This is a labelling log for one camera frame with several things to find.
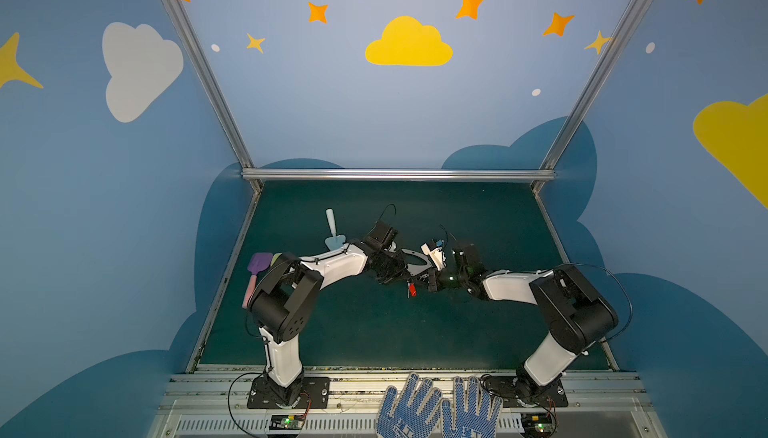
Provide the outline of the red key tag with keyring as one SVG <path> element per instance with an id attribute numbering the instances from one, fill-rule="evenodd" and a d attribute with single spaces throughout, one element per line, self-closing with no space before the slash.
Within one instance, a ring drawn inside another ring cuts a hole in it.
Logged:
<path id="1" fill-rule="evenodd" d="M 407 280 L 407 296 L 409 298 L 416 297 L 417 296 L 417 290 L 415 287 L 415 283 L 412 279 Z"/>

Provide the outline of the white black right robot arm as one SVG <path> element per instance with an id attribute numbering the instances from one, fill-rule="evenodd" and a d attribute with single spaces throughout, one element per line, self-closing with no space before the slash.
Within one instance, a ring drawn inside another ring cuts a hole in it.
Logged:
<path id="1" fill-rule="evenodd" d="M 538 307 L 548 327 L 542 342 L 513 377 L 492 377 L 488 385 L 490 393 L 519 406 L 565 405 L 562 375 L 619 323 L 614 308 L 571 263 L 532 272 L 489 271 L 472 244 L 451 250 L 453 269 L 447 267 L 440 246 L 424 244 L 411 255 L 420 260 L 407 264 L 411 280 L 426 284 L 431 292 L 462 287 L 482 300 Z"/>

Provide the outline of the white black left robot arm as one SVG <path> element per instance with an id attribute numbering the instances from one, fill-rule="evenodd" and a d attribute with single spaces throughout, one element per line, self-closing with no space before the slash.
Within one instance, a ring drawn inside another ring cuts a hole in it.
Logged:
<path id="1" fill-rule="evenodd" d="M 394 244 L 397 234 L 378 220 L 364 238 L 335 244 L 324 253 L 281 253 L 250 292 L 246 310 L 258 325 L 266 356 L 263 382 L 275 405 L 287 408 L 300 400 L 304 367 L 299 334 L 321 290 L 366 271 L 386 279 L 405 274 L 406 259 Z"/>

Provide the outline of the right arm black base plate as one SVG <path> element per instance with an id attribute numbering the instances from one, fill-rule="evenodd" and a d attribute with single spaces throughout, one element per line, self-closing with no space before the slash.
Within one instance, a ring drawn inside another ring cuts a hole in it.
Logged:
<path id="1" fill-rule="evenodd" d="M 480 377 L 480 383 L 491 395 L 500 397 L 505 408 L 568 406 L 560 378 L 548 385 L 538 385 L 528 377 L 485 374 Z"/>

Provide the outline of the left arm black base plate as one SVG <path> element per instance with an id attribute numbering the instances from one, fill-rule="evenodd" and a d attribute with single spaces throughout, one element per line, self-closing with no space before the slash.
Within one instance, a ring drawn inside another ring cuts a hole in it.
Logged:
<path id="1" fill-rule="evenodd" d="M 326 409 L 331 380 L 324 376 L 300 375 L 287 387 L 279 386 L 268 375 L 257 377 L 251 384 L 248 409 Z"/>

